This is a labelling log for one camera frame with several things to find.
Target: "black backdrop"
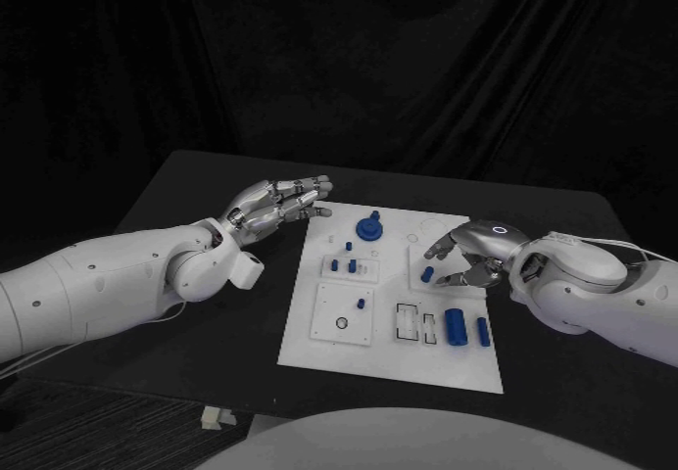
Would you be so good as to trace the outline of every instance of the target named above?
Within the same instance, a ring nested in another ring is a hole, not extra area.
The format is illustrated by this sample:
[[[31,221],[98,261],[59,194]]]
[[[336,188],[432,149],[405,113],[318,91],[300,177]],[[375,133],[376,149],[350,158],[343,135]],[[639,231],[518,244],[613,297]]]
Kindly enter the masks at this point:
[[[676,20],[636,0],[4,3],[0,269],[109,233],[179,148],[597,191],[675,256]]]

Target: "table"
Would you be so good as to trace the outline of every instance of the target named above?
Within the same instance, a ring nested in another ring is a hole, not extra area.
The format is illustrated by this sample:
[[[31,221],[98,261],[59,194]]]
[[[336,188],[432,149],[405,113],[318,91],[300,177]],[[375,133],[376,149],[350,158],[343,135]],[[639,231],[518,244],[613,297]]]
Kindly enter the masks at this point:
[[[558,230],[629,239],[594,193],[190,151],[170,155],[115,233],[216,217],[249,183],[318,174],[334,182],[336,202],[494,219],[529,237]],[[672,468],[672,433],[662,430],[678,418],[678,369],[591,333],[551,330],[509,300],[507,283],[487,291],[502,396],[278,366],[304,235],[306,223],[295,222],[248,247],[265,264],[252,292],[226,286],[173,321],[80,345],[24,377],[285,418],[376,406],[460,411],[529,426],[640,466]]]

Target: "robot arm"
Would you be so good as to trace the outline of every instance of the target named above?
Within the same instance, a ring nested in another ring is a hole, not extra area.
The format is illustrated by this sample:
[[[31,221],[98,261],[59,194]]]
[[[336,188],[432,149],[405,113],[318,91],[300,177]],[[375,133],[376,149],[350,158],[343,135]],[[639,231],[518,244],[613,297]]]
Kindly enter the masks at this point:
[[[471,267],[443,277],[438,286],[489,287],[503,271],[510,298],[551,328],[568,334],[590,330],[678,367],[678,263],[623,264],[577,237],[552,232],[529,241],[515,228],[487,220],[451,230],[425,258],[443,259],[454,246]]]
[[[230,280],[251,289],[264,264],[241,248],[282,222],[330,216],[313,202],[326,176],[261,181],[219,219],[80,242],[0,274],[0,363],[106,337],[209,299]]]

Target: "floor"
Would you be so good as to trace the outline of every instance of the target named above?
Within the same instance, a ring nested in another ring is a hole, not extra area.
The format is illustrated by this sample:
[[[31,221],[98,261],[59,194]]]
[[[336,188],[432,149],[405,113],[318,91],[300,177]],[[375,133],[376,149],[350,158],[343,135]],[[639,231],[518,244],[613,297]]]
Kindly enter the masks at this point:
[[[246,438],[252,422],[236,414],[235,426],[206,431],[202,404],[23,379],[1,393],[0,410],[7,470],[192,469]],[[275,424],[264,419],[252,431]]]

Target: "blue knob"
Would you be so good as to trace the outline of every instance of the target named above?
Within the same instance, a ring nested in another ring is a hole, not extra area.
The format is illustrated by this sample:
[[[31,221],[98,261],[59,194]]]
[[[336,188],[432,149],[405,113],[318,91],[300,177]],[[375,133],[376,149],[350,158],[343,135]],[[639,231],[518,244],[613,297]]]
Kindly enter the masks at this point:
[[[434,275],[434,269],[428,266],[424,269],[424,274],[421,275],[421,282],[430,282],[432,275]]]
[[[450,308],[444,311],[444,325],[447,327],[447,342],[453,346],[469,344],[466,336],[466,323],[463,322],[463,310]]]
[[[378,221],[378,211],[372,212],[370,218],[363,218],[356,225],[357,236],[366,241],[372,242],[381,238],[383,227]]]
[[[480,345],[487,348],[490,346],[490,333],[487,331],[487,320],[483,317],[477,319],[477,335],[480,336]]]

